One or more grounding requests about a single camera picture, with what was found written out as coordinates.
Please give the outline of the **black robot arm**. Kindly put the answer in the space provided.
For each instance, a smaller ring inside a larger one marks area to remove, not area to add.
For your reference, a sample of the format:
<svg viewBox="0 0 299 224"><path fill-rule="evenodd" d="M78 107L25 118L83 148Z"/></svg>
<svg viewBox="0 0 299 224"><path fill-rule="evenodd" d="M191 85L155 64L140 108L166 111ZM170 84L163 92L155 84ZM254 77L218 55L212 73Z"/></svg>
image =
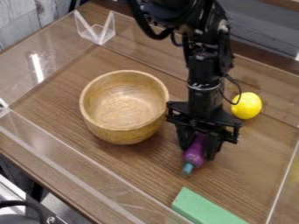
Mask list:
<svg viewBox="0 0 299 224"><path fill-rule="evenodd" d="M218 0L127 0L148 38L171 39L188 68L187 101L167 103L167 121L186 150L203 136L203 158L212 160L226 142L239 141L242 121L223 108L224 81L232 81L230 22Z"/></svg>

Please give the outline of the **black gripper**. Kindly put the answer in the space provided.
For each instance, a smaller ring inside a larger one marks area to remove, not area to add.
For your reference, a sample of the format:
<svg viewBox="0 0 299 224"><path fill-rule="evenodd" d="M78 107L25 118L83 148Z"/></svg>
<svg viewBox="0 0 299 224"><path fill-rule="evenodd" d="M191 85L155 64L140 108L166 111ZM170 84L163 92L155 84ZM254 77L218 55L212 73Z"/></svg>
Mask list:
<svg viewBox="0 0 299 224"><path fill-rule="evenodd" d="M187 101L167 102L167 121L175 125L180 148L186 151L199 134L206 136L206 159L211 161L224 142L239 141L242 121L223 108L224 83L190 85Z"/></svg>

